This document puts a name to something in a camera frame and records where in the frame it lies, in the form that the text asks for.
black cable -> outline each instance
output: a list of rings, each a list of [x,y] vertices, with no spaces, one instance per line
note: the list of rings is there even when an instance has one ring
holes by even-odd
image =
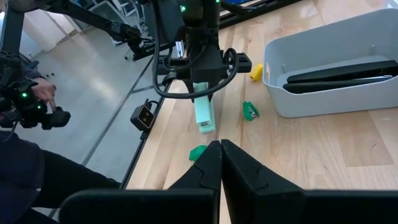
[[[156,104],[156,105],[159,105],[159,102],[158,101],[154,101],[154,100],[151,100],[151,101],[149,101],[148,103],[154,103],[154,104]]]
[[[11,138],[12,134],[14,134],[14,132],[15,132],[15,129],[17,128],[17,125],[18,125],[19,121],[20,121],[20,120],[18,120],[18,121],[16,121],[16,122],[14,123],[14,125],[13,125],[13,127],[12,127],[12,129],[11,129],[10,135],[8,135],[8,137],[7,137],[6,139],[4,139],[3,141],[1,141],[1,142],[6,142],[6,141],[8,141],[8,140]]]
[[[169,68],[166,68],[166,59],[170,59],[170,57],[172,56],[173,53],[173,47],[169,47],[169,52],[167,53],[166,57],[163,58],[163,67],[164,69],[166,69],[168,71]]]
[[[199,98],[202,96],[207,96],[210,95],[212,93],[215,93],[216,91],[224,88],[229,82],[232,81],[232,79],[235,77],[235,75],[238,72],[238,68],[239,68],[239,59],[238,59],[238,54],[236,53],[236,51],[234,49],[228,49],[224,56],[228,56],[229,54],[232,54],[233,56],[233,61],[234,61],[234,65],[233,65],[233,70],[232,72],[229,74],[228,78],[223,81],[222,83],[218,84],[217,86],[214,86],[213,88],[204,90],[204,91],[200,91],[198,93],[166,93],[162,90],[160,90],[159,88],[159,84],[157,83],[157,66],[159,64],[159,54],[160,54],[160,30],[159,30],[159,24],[163,24],[161,23],[160,19],[159,19],[159,5],[157,3],[157,1],[152,1],[152,5],[153,5],[153,9],[152,12],[155,15],[155,54],[154,54],[154,63],[152,64],[152,82],[154,85],[154,89],[156,91],[157,94],[159,94],[160,96],[163,96],[164,98],[174,98],[174,99],[193,99],[193,98]]]

green plastic clip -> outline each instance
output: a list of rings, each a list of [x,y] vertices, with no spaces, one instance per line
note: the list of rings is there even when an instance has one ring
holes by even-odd
[[[189,160],[196,162],[199,157],[202,155],[202,153],[206,150],[207,146],[198,146],[194,149],[191,150],[191,152],[189,153]]]
[[[259,110],[250,102],[243,102],[243,116],[247,121],[252,121],[255,117],[260,116]]]

black jacket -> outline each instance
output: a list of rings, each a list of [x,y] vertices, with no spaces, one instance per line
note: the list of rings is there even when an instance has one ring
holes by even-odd
[[[40,77],[27,67],[24,75]],[[44,175],[44,157],[40,147],[22,140],[10,131],[0,131],[0,223],[14,223],[38,196]]]

finger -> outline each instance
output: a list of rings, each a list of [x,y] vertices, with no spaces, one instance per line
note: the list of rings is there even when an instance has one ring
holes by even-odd
[[[51,106],[52,111],[55,111],[57,109],[57,105],[55,104],[54,96],[52,96],[49,91],[46,91],[45,95],[47,96],[47,99],[49,100],[49,104]]]
[[[53,85],[49,87],[49,92],[51,93],[52,97],[55,97],[55,90],[56,89],[54,87],[55,86],[53,86]]]
[[[35,92],[35,95],[37,98],[43,100],[45,103],[47,103],[49,101],[49,98],[47,97],[47,95],[42,91]]]

stapler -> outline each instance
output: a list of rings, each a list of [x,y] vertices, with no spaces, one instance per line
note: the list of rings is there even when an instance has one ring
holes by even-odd
[[[362,63],[329,68],[288,77],[283,89],[295,93],[311,93],[349,86],[383,82],[398,75],[395,60]]]

